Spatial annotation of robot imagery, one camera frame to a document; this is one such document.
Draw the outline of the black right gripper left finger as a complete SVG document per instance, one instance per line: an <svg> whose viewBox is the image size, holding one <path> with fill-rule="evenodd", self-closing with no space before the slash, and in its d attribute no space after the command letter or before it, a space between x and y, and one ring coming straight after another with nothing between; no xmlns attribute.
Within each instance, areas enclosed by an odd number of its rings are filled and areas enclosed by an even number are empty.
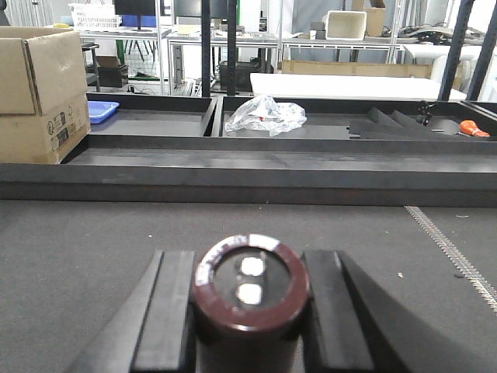
<svg viewBox="0 0 497 373"><path fill-rule="evenodd" d="M195 254L157 251L136 288L69 372L193 372Z"/></svg>

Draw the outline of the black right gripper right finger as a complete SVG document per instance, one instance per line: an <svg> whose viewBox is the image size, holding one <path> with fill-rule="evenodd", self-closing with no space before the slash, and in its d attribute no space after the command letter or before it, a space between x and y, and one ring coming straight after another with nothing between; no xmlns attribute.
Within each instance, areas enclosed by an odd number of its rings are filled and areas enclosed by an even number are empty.
<svg viewBox="0 0 497 373"><path fill-rule="evenodd" d="M307 372L474 372L476 357L394 300L348 255L303 255Z"/></svg>

